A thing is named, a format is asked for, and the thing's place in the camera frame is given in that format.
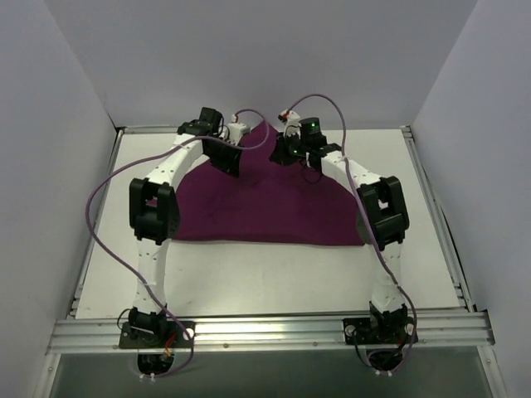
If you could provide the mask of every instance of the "wire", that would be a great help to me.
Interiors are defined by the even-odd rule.
[[[260,116],[264,121],[266,121],[266,118],[264,117],[264,115],[260,112],[258,112],[257,110],[254,110],[254,109],[241,109],[239,110],[238,112],[235,113],[235,115],[237,116],[238,114],[241,114],[241,113],[244,113],[244,112],[252,112],[254,114],[257,114],[258,116]],[[188,145],[189,143],[192,143],[194,141],[198,141],[198,140],[207,140],[207,141],[214,141],[214,142],[219,142],[219,143],[223,143],[224,145],[226,145],[227,147],[231,147],[231,148],[237,148],[237,149],[241,149],[241,150],[245,150],[245,151],[249,151],[249,150],[252,150],[252,149],[257,149],[261,146],[263,146],[266,142],[267,142],[267,139],[269,138],[269,134],[270,134],[270,128],[269,128],[269,124],[268,123],[265,123],[265,137],[264,139],[262,140],[261,143],[253,146],[253,147],[240,147],[240,146],[237,146],[237,145],[232,145],[231,143],[227,143],[225,141],[223,141],[222,139],[219,139],[219,138],[214,138],[214,137],[208,137],[208,136],[201,136],[201,137],[193,137],[193,138],[190,138],[186,141],[184,141],[181,145],[178,145],[177,147],[175,148],[172,148],[170,149],[169,151],[165,152],[165,153],[160,153],[159,155],[155,155],[155,156],[150,156],[148,158],[142,158],[142,159],[139,159],[139,160],[135,160],[134,162],[131,162],[131,163],[128,163],[116,170],[114,170],[111,174],[109,174],[95,189],[94,191],[92,191],[89,195],[89,198],[87,199],[86,201],[86,205],[85,205],[85,223],[86,223],[86,226],[87,228],[89,229],[89,232],[90,232],[90,235],[92,236],[92,238],[94,239],[94,241],[101,247],[101,249],[103,249],[103,251],[105,251],[108,255],[110,255],[113,259],[115,259],[116,261],[118,261],[120,264],[122,264],[126,269],[128,269],[131,273],[134,274],[134,276],[137,277],[137,279],[142,282],[142,284],[144,285],[146,291],[148,292],[149,294],[149,297],[161,308],[161,310],[172,320],[175,322],[175,324],[178,326],[178,328],[183,331],[183,333],[186,335],[186,337],[188,338],[188,340],[192,341],[192,337],[190,336],[190,334],[188,333],[188,330],[184,327],[184,325],[175,317],[175,315],[172,314],[171,311],[169,311],[166,306],[161,303],[161,301],[157,298],[157,296],[154,294],[153,290],[151,289],[151,287],[149,287],[149,284],[148,284],[148,281],[146,280],[146,278],[140,273],[138,272],[133,266],[131,266],[130,264],[128,264],[125,260],[123,260],[121,257],[119,257],[114,251],[112,251],[112,249],[109,248],[109,246],[107,246],[100,238],[99,236],[96,234],[95,232],[95,228],[92,224],[92,220],[90,219],[90,208],[92,206],[92,202],[94,201],[94,198],[95,196],[98,194],[98,192],[100,191],[101,188],[103,188],[105,185],[107,185],[109,183],[109,181],[116,177],[118,174],[120,174],[121,172],[133,167],[133,166],[136,166],[138,164],[141,164],[141,163],[146,163],[146,162],[151,162],[153,160],[158,160],[158,159],[162,159],[162,158],[166,158],[167,156],[169,155],[172,155],[174,153],[176,153],[180,148]],[[179,364],[178,366],[174,366],[172,365],[172,367],[170,367],[170,369],[165,372],[165,373],[161,373],[159,375],[154,375],[154,377],[166,377],[166,376],[171,376],[175,373],[177,373],[178,371],[182,370],[184,367],[186,367],[193,359],[193,344],[192,346],[190,346],[190,353],[188,355],[188,358],[181,364]]]
[[[341,125],[343,127],[343,137],[341,139],[341,156],[343,156],[343,160],[345,161],[345,172],[347,173],[348,184],[350,186],[350,189],[352,190],[352,194],[354,196],[354,199],[356,199],[356,203],[358,204],[359,212],[360,212],[360,214],[362,215],[362,218],[363,218],[363,223],[365,224],[365,227],[366,227],[366,229],[368,231],[368,235],[369,235],[371,244],[374,247],[374,251],[376,252],[376,256],[380,260],[380,264],[382,264],[383,269],[385,269],[385,272],[389,275],[389,277],[391,278],[392,282],[395,284],[395,286],[397,286],[398,291],[401,293],[401,295],[404,297],[404,299],[409,303],[409,305],[410,305],[410,307],[412,309],[412,315],[413,315],[413,330],[412,330],[412,334],[411,334],[411,336],[409,338],[409,344],[407,346],[406,353],[402,357],[402,360],[400,361],[400,363],[398,363],[398,365],[396,365],[393,369],[390,370],[391,373],[394,373],[396,371],[399,371],[404,366],[404,363],[406,362],[406,359],[411,355],[412,348],[413,348],[413,343],[415,342],[415,336],[417,334],[417,322],[418,322],[417,309],[415,308],[415,305],[413,304],[413,301],[411,300],[409,295],[406,293],[404,288],[398,283],[398,280],[397,280],[397,277],[395,276],[395,274],[387,266],[387,263],[385,262],[385,259],[383,258],[383,255],[382,255],[382,251],[380,251],[378,243],[376,242],[376,237],[374,236],[373,228],[371,228],[371,224],[370,224],[370,222],[368,220],[368,215],[367,215],[367,212],[365,211],[365,207],[363,207],[363,203],[362,203],[362,201],[361,201],[361,199],[360,199],[360,197],[358,195],[358,187],[356,186],[356,182],[352,178],[352,173],[350,172],[350,164],[349,164],[349,161],[348,161],[348,159],[346,157],[346,154],[345,154],[345,143],[347,141],[347,124],[345,123],[345,118],[343,116],[343,112],[341,112],[341,109],[338,107],[338,105],[330,97],[328,97],[327,95],[323,95],[323,94],[308,94],[308,95],[305,95],[304,97],[302,97],[302,98],[298,99],[297,101],[295,101],[288,108],[287,112],[290,112],[295,106],[297,106],[302,101],[304,101],[304,100],[306,100],[306,99],[308,99],[310,97],[320,97],[320,98],[323,98],[323,99],[327,100],[335,108],[335,110],[338,112],[339,118],[341,119]],[[389,352],[389,351],[390,350],[375,350],[375,351],[371,352],[371,354],[375,355],[378,352]]]
[[[358,339],[356,338],[356,332],[353,333],[352,340],[354,342],[354,348],[356,349],[356,355],[358,356],[361,363],[364,364],[366,367],[374,367],[373,365],[366,363],[365,360],[362,358],[362,354],[359,352]]]
[[[225,126],[225,116],[222,115],[222,121],[220,122],[220,128],[217,130],[217,134],[215,137],[219,137],[223,134],[223,126]]]
[[[172,333],[172,335],[169,337],[169,339],[166,341],[166,344],[164,345],[164,351],[166,352],[166,356],[170,357],[172,356],[172,353],[169,351],[169,348],[172,346],[173,342],[175,341],[175,333]]]
[[[308,184],[316,184],[318,183],[319,181],[321,181],[321,178],[323,178],[323,173],[321,172],[318,172],[317,170],[315,170],[313,167],[310,167],[308,166],[308,163],[306,162],[306,159],[300,159],[299,160],[299,164],[302,166],[302,168],[300,169],[300,175],[302,176],[302,178],[308,183]],[[304,170],[310,170],[311,172],[317,172],[319,174],[319,177],[317,178],[317,180],[315,181],[310,181],[308,178],[306,178],[306,176],[304,175]]]
[[[127,313],[127,312],[130,311],[130,310],[131,310],[131,308],[126,308],[124,311],[122,311],[122,312],[120,313],[120,315],[118,316],[118,319],[116,319],[116,326],[118,327],[119,330],[124,330],[124,329],[122,329],[122,327],[119,325],[119,321],[120,321],[120,319],[124,316],[125,313]]]

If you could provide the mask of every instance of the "white wall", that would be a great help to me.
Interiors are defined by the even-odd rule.
[[[531,2],[480,0],[417,120],[510,396],[531,391]]]
[[[0,12],[0,396],[31,396],[87,242],[114,130],[40,0]]]
[[[273,119],[320,91],[353,129],[413,122],[476,0],[46,3],[118,125],[180,124],[202,105]]]

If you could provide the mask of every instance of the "gray floor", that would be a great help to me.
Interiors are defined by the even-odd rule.
[[[139,381],[135,360],[65,355],[51,397],[491,397],[475,348],[417,348],[391,378],[375,376],[354,351],[201,353],[155,383]]]

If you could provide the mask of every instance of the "purple cloth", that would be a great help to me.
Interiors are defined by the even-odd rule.
[[[240,176],[230,177],[210,163],[186,175],[177,190],[181,225],[177,240],[239,240],[309,245],[362,245],[356,231],[357,205],[337,182],[298,163],[269,161],[276,131],[268,142],[244,151]],[[257,145],[266,135],[260,124],[244,137]]]

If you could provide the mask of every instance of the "robotic hand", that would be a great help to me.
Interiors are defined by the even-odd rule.
[[[221,132],[222,115],[214,109],[203,108],[199,119],[185,123],[171,148],[181,149],[167,156],[144,179],[135,178],[129,185],[129,224],[134,229],[139,248],[138,271],[145,277],[154,295],[164,305],[164,274],[169,242],[179,227],[180,215],[175,189],[188,169],[198,159],[210,159],[212,166],[237,177],[241,149],[219,142],[197,140],[183,146],[190,138],[212,136],[237,145],[251,130],[246,124],[229,123]],[[139,281],[133,308],[129,311],[129,338],[148,346],[159,347],[168,340],[170,323],[155,303],[144,284]]]
[[[283,111],[279,120],[285,124],[284,132],[278,133],[270,160],[282,166],[304,159],[313,169],[334,179],[348,191],[345,161],[348,161],[357,194],[363,204],[370,227],[378,243],[387,267],[400,284],[400,257],[409,217],[396,177],[381,177],[362,165],[342,155],[341,147],[328,143],[320,129],[318,118],[301,119],[294,111]],[[363,241],[371,244],[368,230],[358,211],[358,233]],[[413,319],[408,317],[404,297],[392,276],[380,265],[375,255],[375,277],[369,301],[369,319],[345,320],[346,342],[365,344],[407,342],[412,335]]]

